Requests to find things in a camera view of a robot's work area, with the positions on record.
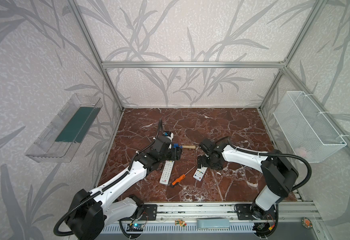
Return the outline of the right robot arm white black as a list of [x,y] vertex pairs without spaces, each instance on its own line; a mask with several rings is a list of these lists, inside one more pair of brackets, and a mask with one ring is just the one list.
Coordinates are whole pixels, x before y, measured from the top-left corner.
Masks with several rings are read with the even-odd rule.
[[258,220],[263,219],[275,204],[289,196],[299,176],[298,171],[277,150],[270,153],[256,152],[234,147],[229,143],[218,144],[209,139],[204,139],[199,148],[205,153],[198,157],[203,167],[222,170],[224,162],[236,163],[263,174],[266,186],[249,209],[249,214]]

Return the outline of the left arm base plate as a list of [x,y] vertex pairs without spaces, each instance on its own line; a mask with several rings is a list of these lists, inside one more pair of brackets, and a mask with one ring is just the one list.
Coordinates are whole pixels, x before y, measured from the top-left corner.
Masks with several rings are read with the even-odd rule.
[[124,221],[155,221],[157,219],[158,205],[144,204],[138,206],[136,212],[124,219]]

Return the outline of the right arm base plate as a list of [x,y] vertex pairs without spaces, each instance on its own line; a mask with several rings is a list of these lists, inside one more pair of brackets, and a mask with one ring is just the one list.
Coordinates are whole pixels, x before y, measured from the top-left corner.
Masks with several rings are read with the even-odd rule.
[[261,220],[262,215],[252,209],[251,204],[235,204],[234,212],[238,220]]

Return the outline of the orange handled screwdriver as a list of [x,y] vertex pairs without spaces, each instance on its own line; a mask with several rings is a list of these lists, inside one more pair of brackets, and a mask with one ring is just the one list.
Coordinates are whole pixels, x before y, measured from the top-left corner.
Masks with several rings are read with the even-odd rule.
[[180,182],[186,178],[186,175],[187,175],[191,170],[193,170],[194,168],[196,168],[196,166],[192,167],[192,168],[191,168],[190,170],[188,170],[186,173],[182,174],[180,177],[178,177],[177,179],[175,179],[175,180],[170,184],[170,187],[171,187],[171,188],[174,188],[174,187],[178,186],[178,185],[180,184]]

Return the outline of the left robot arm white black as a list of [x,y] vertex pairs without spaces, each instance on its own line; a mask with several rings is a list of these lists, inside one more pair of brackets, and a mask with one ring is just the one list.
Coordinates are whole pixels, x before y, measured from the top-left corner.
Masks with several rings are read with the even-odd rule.
[[103,185],[78,191],[67,213],[57,222],[56,236],[74,235],[79,240],[94,240],[108,224],[135,215],[143,203],[136,197],[117,201],[126,190],[175,157],[174,134],[165,131],[146,150],[138,152],[129,166]]

